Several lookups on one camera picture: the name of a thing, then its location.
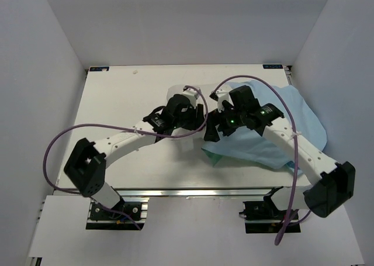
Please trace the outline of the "blue green satin pillowcase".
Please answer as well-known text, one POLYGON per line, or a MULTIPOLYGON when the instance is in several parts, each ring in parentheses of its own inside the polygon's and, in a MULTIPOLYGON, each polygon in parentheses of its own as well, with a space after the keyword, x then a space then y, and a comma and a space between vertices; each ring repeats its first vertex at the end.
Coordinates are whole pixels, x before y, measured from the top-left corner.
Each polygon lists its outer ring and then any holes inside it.
POLYGON ((205 142, 202 149, 218 156, 254 161, 273 169, 293 164, 295 175, 306 174, 312 183, 323 172, 331 172, 335 161, 323 153, 327 133, 298 90, 288 85, 274 87, 263 82, 227 82, 228 92, 219 93, 219 102, 233 100, 238 87, 250 89, 259 109, 224 116, 219 125, 237 126, 229 136, 219 134, 218 142, 205 142))

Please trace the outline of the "white pillow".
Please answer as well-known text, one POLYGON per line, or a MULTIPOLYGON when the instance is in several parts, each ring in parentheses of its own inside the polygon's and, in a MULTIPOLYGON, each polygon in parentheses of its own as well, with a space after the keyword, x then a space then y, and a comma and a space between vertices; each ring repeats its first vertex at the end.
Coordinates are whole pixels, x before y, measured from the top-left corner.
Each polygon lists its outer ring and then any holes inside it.
POLYGON ((204 122, 205 114, 205 107, 201 97, 199 97, 196 101, 196 108, 192 108, 191 113, 183 114, 182 118, 178 120, 176 128, 172 131, 172 136, 188 134, 186 137, 171 139, 178 153, 186 154, 202 151, 207 124, 199 131, 197 129, 204 122))

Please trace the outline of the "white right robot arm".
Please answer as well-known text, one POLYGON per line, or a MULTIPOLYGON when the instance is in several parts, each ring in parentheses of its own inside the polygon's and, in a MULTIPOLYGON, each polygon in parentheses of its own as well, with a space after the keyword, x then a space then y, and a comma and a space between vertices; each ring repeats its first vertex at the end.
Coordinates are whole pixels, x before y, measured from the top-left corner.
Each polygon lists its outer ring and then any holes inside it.
POLYGON ((308 209, 325 218, 354 194, 355 168, 338 163, 297 134, 289 118, 275 105, 260 105, 248 86, 229 92, 216 90, 210 97, 217 109, 209 113, 204 140, 219 141, 240 127, 247 127, 293 158, 309 181, 308 186, 273 188, 264 196, 264 212, 273 219, 288 208, 308 209))

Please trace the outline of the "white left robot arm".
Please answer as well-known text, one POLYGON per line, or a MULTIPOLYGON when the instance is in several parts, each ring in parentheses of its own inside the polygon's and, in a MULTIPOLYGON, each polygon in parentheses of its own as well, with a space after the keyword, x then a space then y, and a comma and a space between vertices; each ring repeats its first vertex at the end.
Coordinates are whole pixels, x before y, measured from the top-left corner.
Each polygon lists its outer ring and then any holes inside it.
POLYGON ((83 197, 100 204, 110 218, 120 217, 124 200, 105 181, 106 169, 142 147, 162 139, 188 137, 204 129, 207 105, 198 103, 200 95, 199 89, 185 88, 131 128, 102 140, 78 140, 64 167, 65 174, 83 197))

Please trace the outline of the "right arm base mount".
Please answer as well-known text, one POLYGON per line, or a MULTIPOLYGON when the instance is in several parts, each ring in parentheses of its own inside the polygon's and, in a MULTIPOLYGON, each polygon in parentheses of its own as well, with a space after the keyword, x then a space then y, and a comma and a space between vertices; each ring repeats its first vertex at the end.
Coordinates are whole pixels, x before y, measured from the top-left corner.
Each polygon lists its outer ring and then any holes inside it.
POLYGON ((244 209, 238 213, 244 219, 247 234, 275 234, 281 230, 286 219, 286 210, 279 210, 271 201, 274 188, 261 200, 243 202, 244 209))

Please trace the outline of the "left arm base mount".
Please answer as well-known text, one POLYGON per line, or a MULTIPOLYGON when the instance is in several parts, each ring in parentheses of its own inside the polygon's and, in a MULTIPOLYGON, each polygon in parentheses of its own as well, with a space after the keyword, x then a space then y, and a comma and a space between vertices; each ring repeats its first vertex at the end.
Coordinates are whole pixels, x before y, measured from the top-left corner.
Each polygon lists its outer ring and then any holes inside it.
POLYGON ((119 212, 104 209, 91 200, 85 228, 87 230, 140 231, 146 222, 148 198, 124 198, 119 212))

